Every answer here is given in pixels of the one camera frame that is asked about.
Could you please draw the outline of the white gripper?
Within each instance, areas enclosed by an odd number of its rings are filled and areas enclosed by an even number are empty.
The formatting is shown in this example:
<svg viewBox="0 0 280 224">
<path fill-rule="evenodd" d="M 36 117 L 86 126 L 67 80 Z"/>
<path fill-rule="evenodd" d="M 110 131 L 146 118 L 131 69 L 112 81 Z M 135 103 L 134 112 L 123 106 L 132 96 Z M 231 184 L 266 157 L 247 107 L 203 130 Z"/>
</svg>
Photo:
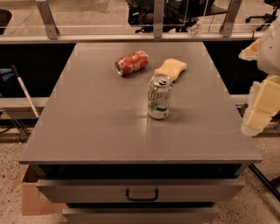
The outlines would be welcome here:
<svg viewBox="0 0 280 224">
<path fill-rule="evenodd" d="M 257 60 L 260 70 L 269 74 L 262 82 L 254 81 L 249 90 L 241 132 L 250 137 L 260 134 L 280 111 L 280 18 L 273 21 L 261 38 L 243 49 L 239 58 Z"/>
</svg>

